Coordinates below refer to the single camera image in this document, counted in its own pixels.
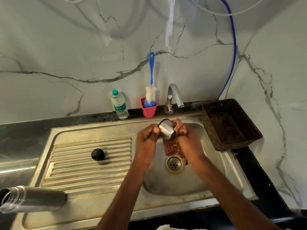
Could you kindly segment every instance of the black bottle lid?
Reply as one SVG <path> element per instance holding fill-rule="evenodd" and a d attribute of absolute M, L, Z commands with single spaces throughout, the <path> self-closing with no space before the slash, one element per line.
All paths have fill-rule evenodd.
<path fill-rule="evenodd" d="M 92 151 L 91 156 L 95 161 L 101 161 L 104 159 L 104 151 L 100 148 L 96 148 Z"/>

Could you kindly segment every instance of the left hand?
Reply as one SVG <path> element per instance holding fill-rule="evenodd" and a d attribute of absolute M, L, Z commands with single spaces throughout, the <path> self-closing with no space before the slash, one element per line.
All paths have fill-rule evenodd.
<path fill-rule="evenodd" d="M 151 168 L 159 138 L 158 124 L 151 124 L 137 135 L 136 151 L 133 164 L 140 166 L 145 172 Z"/>

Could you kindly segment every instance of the bottle label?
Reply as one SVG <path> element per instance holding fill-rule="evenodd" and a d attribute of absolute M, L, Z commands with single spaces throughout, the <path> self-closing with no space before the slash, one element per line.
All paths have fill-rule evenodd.
<path fill-rule="evenodd" d="M 115 110 L 118 112 L 122 112 L 126 109 L 126 103 L 122 104 L 121 106 L 114 106 Z"/>

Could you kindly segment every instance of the blue hose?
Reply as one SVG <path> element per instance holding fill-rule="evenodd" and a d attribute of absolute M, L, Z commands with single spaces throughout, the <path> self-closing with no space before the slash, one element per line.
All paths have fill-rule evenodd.
<path fill-rule="evenodd" d="M 227 1 L 226 1 L 226 0 L 220 0 L 220 1 L 225 5 L 225 7 L 226 7 L 228 13 L 231 14 L 231 10 L 230 10 L 230 7 L 229 7 Z M 220 95 L 219 95 L 219 97 L 218 97 L 217 99 L 219 99 L 220 96 L 222 95 L 222 93 L 223 93 L 223 91 L 224 91 L 224 89 L 225 89 L 225 87 L 226 87 L 226 85 L 227 85 L 227 83 L 228 83 L 228 81 L 229 81 L 229 79 L 230 79 L 230 77 L 231 77 L 231 75 L 232 75 L 232 72 L 233 72 L 233 69 L 234 69 L 235 63 L 236 63 L 237 40 L 236 40 L 235 24 L 233 23 L 233 18 L 232 18 L 232 16 L 229 16 L 229 18 L 230 18 L 230 23 L 231 23 L 232 37 L 233 37 L 233 47 L 234 47 L 233 60 L 232 60 L 232 66 L 231 66 L 230 74 L 229 74 L 229 76 L 228 76 L 228 79 L 227 79 L 227 81 L 226 81 L 226 84 L 224 85 L 224 87 L 223 87 L 223 89 L 222 89 L 222 91 L 221 91 L 221 93 L 220 93 Z"/>

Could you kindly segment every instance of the brown plastic basket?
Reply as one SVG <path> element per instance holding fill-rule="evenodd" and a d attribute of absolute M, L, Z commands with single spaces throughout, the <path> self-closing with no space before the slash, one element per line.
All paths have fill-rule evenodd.
<path fill-rule="evenodd" d="M 261 132 L 234 99 L 204 104 L 201 121 L 217 151 L 245 147 L 262 138 Z"/>

